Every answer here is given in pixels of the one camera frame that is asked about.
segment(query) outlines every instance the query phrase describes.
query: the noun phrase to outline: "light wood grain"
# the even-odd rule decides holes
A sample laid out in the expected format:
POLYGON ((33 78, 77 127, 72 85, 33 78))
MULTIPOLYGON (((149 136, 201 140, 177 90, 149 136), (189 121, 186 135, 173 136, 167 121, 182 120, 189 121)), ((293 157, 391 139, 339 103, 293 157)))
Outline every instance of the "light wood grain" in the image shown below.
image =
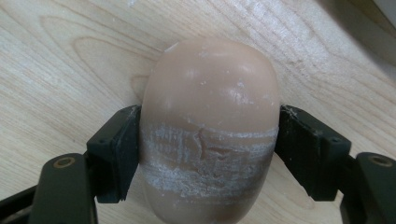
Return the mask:
MULTIPOLYGON (((141 103, 163 51, 196 36, 260 50, 283 103, 347 137, 353 155, 396 158, 395 32, 352 3, 0 0, 0 199, 36 184, 49 159, 83 153, 114 112, 141 103)), ((161 223, 140 179, 126 202, 98 205, 101 223, 161 223)), ((340 199, 313 202, 274 156, 240 223, 341 223, 340 199)))

